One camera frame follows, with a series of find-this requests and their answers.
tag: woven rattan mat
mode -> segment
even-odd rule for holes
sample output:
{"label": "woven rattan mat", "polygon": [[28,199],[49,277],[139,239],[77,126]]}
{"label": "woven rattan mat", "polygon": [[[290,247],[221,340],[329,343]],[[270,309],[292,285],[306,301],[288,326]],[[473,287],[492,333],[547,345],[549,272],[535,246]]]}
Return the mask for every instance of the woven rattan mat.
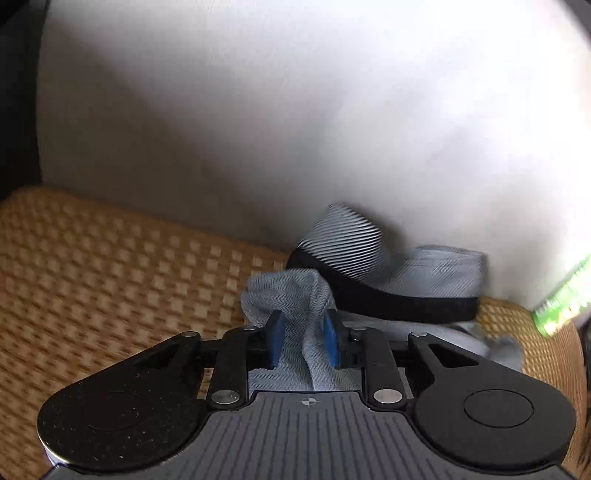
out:
{"label": "woven rattan mat", "polygon": [[[0,472],[36,480],[48,469],[35,419],[49,395],[181,331],[219,338],[242,325],[246,280],[286,258],[46,188],[13,195],[0,205]],[[521,341],[525,373],[584,418],[574,327],[543,339],[526,310],[493,299],[479,321]],[[582,434],[565,460],[573,472]]]}

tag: green bottle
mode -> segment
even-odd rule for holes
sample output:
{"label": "green bottle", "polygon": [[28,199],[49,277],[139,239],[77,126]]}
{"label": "green bottle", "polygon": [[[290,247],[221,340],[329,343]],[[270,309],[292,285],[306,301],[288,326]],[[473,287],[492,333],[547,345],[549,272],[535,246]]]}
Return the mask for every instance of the green bottle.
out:
{"label": "green bottle", "polygon": [[591,303],[591,255],[571,272],[533,313],[534,323],[544,336],[553,336]]}

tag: cloth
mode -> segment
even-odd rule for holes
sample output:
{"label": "cloth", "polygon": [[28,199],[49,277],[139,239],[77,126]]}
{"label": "cloth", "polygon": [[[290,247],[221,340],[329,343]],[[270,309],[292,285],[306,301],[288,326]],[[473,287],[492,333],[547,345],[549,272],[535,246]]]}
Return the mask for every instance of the cloth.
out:
{"label": "cloth", "polygon": [[342,204],[329,206],[298,248],[350,278],[396,295],[477,297],[484,282],[484,254],[427,245],[407,256],[392,255],[381,230]]}
{"label": "cloth", "polygon": [[[328,283],[316,270],[285,270],[251,278],[241,295],[242,310],[253,325],[263,326],[271,312],[280,309],[286,316],[285,341],[278,366],[274,370],[256,369],[249,372],[249,389],[278,391],[343,391],[361,389],[361,371],[335,370],[324,347],[323,315],[334,308],[335,302]],[[466,344],[458,338],[461,332],[436,325],[417,325],[451,343],[485,356],[507,367],[520,370],[522,352],[513,338],[499,341],[488,339],[489,344]],[[352,317],[346,326],[370,326],[385,331],[390,339],[408,336],[408,322]],[[449,331],[445,338],[444,331]]]}
{"label": "cloth", "polygon": [[345,205],[332,205],[294,252],[287,268],[314,268],[337,307],[384,320],[474,320],[485,276],[480,252],[430,245],[391,255],[382,232]]}
{"label": "cloth", "polygon": [[[382,232],[344,205],[329,207],[326,216],[298,248],[364,285],[413,297],[475,297],[479,294],[485,270],[483,254],[455,248],[420,247],[407,258],[395,258],[384,246]],[[253,325],[263,326],[275,309],[282,310],[287,318],[279,365],[273,371],[259,369],[250,372],[251,392],[361,388],[359,370],[334,370],[330,365],[324,347],[322,320],[326,309],[335,307],[335,300],[330,286],[318,271],[289,269],[254,277],[242,293],[241,302]],[[413,329],[409,322],[354,314],[348,317],[346,326],[378,328],[391,339],[406,339],[409,330]],[[429,331],[431,327],[417,325],[416,329]],[[510,368],[521,369],[521,348],[514,339],[494,341],[486,338],[485,342],[475,322],[462,322],[456,327],[472,337],[440,326],[431,333]]]}

